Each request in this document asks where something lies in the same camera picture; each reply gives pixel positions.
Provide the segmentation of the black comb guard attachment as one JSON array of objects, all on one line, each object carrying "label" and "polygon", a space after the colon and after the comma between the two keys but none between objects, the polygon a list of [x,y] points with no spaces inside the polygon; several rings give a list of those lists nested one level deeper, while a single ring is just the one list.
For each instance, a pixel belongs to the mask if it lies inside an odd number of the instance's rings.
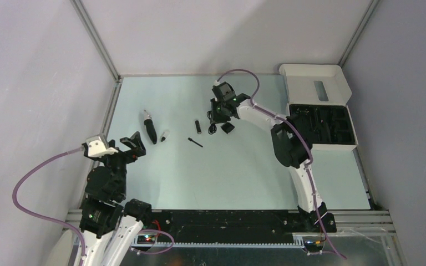
[{"label": "black comb guard attachment", "polygon": [[224,132],[224,133],[226,133],[226,134],[229,134],[229,133],[231,133],[233,130],[234,130],[234,126],[233,126],[233,124],[231,124],[231,123],[229,123],[229,122],[226,122],[226,123],[224,123],[224,124],[222,124],[221,125],[221,129],[222,129],[222,131]]}]

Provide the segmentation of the black hair trimmer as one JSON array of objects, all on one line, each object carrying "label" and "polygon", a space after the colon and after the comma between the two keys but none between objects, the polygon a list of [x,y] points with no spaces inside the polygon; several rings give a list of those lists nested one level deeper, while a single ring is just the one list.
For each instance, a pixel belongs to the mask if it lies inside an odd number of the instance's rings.
[{"label": "black hair trimmer", "polygon": [[144,114],[144,125],[146,128],[147,135],[149,139],[151,140],[151,142],[153,143],[153,145],[155,145],[157,144],[157,133],[152,120],[152,116],[145,109],[143,110],[143,114]]}]

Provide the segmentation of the black cylindrical attachment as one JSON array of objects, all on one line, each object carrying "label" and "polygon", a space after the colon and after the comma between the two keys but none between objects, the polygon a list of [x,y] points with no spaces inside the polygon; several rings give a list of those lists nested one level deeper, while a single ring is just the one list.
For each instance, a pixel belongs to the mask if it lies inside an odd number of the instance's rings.
[{"label": "black cylindrical attachment", "polygon": [[201,133],[202,133],[202,131],[201,131],[201,126],[200,126],[200,122],[199,122],[199,120],[195,120],[195,127],[196,127],[196,132],[197,132],[198,134],[201,134]]}]

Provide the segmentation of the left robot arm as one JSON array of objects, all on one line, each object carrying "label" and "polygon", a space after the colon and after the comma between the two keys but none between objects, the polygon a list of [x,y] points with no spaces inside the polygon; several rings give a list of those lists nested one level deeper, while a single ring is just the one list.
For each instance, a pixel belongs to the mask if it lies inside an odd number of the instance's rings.
[{"label": "left robot arm", "polygon": [[97,135],[83,143],[84,156],[100,162],[87,175],[76,265],[119,265],[136,235],[153,224],[151,204],[126,199],[127,165],[146,155],[140,132],[119,140]]}]

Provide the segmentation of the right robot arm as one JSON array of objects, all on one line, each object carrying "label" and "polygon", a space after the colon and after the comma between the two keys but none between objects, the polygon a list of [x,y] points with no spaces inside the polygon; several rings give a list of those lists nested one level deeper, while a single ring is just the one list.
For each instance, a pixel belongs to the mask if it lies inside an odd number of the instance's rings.
[{"label": "right robot arm", "polygon": [[210,100],[207,112],[211,125],[226,124],[233,117],[248,121],[271,134],[273,151],[288,169],[298,199],[300,223],[306,232],[337,231],[334,215],[320,196],[312,172],[312,145],[292,125],[291,117],[272,112],[255,101],[238,96],[231,100]]}]

